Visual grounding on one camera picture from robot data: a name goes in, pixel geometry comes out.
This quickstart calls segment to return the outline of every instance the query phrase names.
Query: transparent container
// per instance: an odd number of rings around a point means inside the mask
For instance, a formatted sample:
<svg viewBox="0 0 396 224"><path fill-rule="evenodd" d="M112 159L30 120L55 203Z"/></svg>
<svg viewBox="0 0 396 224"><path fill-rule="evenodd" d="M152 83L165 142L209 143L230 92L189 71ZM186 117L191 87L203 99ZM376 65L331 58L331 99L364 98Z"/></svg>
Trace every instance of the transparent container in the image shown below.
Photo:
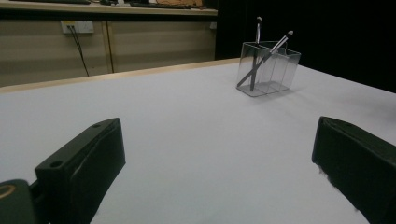
<svg viewBox="0 0 396 224"><path fill-rule="evenodd" d="M243 44L236 88L249 96L288 90L301 53L283 48L270 53L277 41Z"/></svg>

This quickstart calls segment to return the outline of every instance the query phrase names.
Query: wall socket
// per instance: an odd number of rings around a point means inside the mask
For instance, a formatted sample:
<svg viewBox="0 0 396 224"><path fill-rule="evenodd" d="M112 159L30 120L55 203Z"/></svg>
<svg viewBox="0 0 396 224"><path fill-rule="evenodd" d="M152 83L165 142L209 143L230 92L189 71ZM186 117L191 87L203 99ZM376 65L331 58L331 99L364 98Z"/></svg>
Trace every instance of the wall socket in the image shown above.
<svg viewBox="0 0 396 224"><path fill-rule="evenodd" d="M67 26L74 27L77 34L93 34L92 21L61 21L61 25L64 34L71 34Z"/></svg>

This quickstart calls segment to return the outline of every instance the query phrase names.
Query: desk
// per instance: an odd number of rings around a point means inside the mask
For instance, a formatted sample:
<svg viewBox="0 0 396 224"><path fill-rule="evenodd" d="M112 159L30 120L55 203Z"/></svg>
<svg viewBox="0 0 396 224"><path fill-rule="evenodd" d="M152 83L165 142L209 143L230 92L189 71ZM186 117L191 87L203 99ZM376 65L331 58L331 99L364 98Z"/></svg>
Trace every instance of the desk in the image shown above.
<svg viewBox="0 0 396 224"><path fill-rule="evenodd" d="M127 163L92 223L367 223L311 161L318 119L395 145L396 95L298 66L289 91L250 98L237 69L215 61L1 88L0 181L32 183L52 152L118 117Z"/></svg>
<svg viewBox="0 0 396 224"><path fill-rule="evenodd" d="M160 9L0 0L0 20L216 21L215 9Z"/></svg>

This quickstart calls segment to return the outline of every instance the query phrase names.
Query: power cord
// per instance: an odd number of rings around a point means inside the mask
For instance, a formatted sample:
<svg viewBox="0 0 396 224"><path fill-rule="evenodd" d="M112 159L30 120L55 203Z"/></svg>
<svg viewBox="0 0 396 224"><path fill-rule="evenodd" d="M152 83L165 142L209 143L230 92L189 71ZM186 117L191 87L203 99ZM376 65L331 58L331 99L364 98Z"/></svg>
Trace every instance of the power cord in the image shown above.
<svg viewBox="0 0 396 224"><path fill-rule="evenodd" d="M79 51L79 56L81 57L82 63L84 64L85 72L87 73L87 77L88 77L90 74L88 73L87 65L85 65L84 55L82 54L82 48L81 48L81 45L79 44L77 32L76 32L74 26L67 26L67 28L70 30L70 33L72 34L72 36L76 42L76 45L77 45L77 48Z"/></svg>

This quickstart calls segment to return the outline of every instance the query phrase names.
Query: pen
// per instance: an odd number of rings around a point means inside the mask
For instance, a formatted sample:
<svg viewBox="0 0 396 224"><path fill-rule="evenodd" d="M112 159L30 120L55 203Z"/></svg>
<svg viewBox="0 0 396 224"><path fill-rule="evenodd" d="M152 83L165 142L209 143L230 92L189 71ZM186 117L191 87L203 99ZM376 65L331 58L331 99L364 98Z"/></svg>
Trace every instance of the pen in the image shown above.
<svg viewBox="0 0 396 224"><path fill-rule="evenodd" d="M256 48L259 47L260 44L260 32L262 28L262 18L258 17L257 18L257 30L256 30ZM257 63L257 54L258 54L258 49L254 49L254 57L253 57L253 67L256 66ZM250 80L250 90L254 90L254 84L256 82L256 73L253 73L251 75L251 80Z"/></svg>
<svg viewBox="0 0 396 224"><path fill-rule="evenodd" d="M259 63L257 63L255 66L253 66L253 68L250 70L250 72L247 73L247 75L245 75L239 82L238 84L236 84L236 87L240 87L250 76L252 76L253 74L256 74L257 70L259 69L260 65L262 63L265 63L265 61L267 61L274 52L276 52L284 43L286 43L286 41L293 35L293 31L288 31L288 33L286 35L284 35L282 37L282 39L280 39L272 49L270 49L269 53L267 53L266 55L264 55L264 57L262 57L262 59L259 61Z"/></svg>

